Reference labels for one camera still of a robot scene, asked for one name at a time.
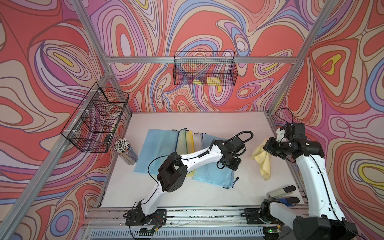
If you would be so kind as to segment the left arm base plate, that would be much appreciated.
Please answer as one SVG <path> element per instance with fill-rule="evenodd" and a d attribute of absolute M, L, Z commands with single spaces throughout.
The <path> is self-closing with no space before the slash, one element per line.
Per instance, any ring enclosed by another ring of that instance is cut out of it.
<path fill-rule="evenodd" d="M 163 226 L 167 221 L 167 210 L 158 209 L 153 214 L 145 215 L 141 208 L 129 210 L 123 214 L 126 226 Z"/>

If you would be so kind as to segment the yellow wiping cloth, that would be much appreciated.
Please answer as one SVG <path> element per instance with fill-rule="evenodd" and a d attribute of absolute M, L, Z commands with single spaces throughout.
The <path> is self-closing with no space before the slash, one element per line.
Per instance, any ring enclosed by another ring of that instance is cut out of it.
<path fill-rule="evenodd" d="M 252 153 L 251 158 L 259 164 L 260 174 L 267 181 L 271 178 L 271 154 L 264 147 L 268 140 L 264 140 Z"/>

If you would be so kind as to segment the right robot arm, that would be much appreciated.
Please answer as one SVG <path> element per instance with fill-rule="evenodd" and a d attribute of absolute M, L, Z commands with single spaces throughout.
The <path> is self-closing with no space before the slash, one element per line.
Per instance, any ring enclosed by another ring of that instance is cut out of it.
<path fill-rule="evenodd" d="M 304 124 L 285 124 L 275 138 L 268 139 L 264 150 L 281 159 L 294 159 L 305 185 L 309 215 L 302 217 L 281 202 L 264 200 L 258 211 L 260 221 L 279 220 L 293 230 L 298 240 L 351 240 L 358 236 L 356 225 L 346 220 L 337 203 L 323 148 L 319 142 L 307 139 Z"/>

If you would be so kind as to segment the white blue-zip document bag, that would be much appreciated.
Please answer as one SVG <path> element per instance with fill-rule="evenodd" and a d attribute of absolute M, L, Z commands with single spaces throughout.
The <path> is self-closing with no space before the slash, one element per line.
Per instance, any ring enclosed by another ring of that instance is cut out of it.
<path fill-rule="evenodd" d="M 206 133 L 193 133 L 193 143 L 195 152 L 206 148 L 204 136 Z"/>

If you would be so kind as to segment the light blue mesh document bag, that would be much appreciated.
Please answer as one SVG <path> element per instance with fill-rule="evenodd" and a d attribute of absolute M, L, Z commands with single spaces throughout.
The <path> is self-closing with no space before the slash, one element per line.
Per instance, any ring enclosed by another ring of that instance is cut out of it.
<path fill-rule="evenodd" d="M 205 134 L 204 143 L 206 148 L 210 146 L 213 140 L 224 139 Z M 217 168 L 216 164 L 217 163 L 214 162 L 195 169 L 192 180 L 219 186 L 225 189 L 233 188 L 235 172 L 228 168 L 220 170 Z"/>

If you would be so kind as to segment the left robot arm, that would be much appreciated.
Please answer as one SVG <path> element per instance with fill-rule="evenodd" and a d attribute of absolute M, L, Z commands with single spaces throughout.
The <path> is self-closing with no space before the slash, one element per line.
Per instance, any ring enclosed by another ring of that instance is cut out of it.
<path fill-rule="evenodd" d="M 139 201 L 128 213 L 136 218 L 135 223 L 154 214 L 165 194 L 178 190 L 189 172 L 202 166 L 215 163 L 219 170 L 228 168 L 237 171 L 241 163 L 240 156 L 247 148 L 246 143 L 254 137 L 251 131 L 242 131 L 228 140 L 213 140 L 209 147 L 187 155 L 173 152 L 158 169 L 153 178 L 155 186 L 143 200 Z"/>

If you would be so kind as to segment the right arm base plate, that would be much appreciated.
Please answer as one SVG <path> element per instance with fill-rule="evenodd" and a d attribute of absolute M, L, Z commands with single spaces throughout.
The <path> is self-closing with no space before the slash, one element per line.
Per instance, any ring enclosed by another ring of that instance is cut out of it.
<path fill-rule="evenodd" d="M 280 220 L 268 214 L 266 210 L 262 209 L 262 207 L 244 209 L 244 212 L 242 212 L 240 216 L 246 218 L 248 225 L 285 225 Z"/>

